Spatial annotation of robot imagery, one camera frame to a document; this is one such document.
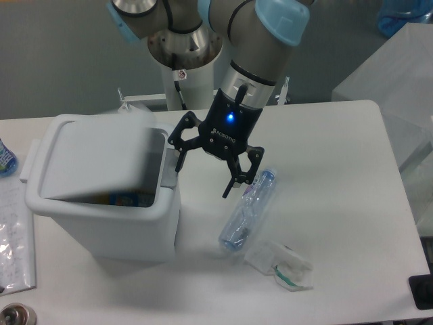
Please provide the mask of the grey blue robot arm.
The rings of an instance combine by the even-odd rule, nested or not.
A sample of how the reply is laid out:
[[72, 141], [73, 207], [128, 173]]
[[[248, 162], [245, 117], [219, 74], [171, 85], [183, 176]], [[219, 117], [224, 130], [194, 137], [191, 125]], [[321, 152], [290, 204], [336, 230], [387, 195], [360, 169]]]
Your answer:
[[301, 41], [309, 1], [109, 1], [108, 11], [123, 37], [157, 37], [172, 70], [210, 63], [210, 44], [227, 40], [234, 55], [204, 120], [191, 110], [168, 138], [179, 153], [201, 148], [224, 160], [228, 186], [252, 183], [264, 149], [248, 138]]

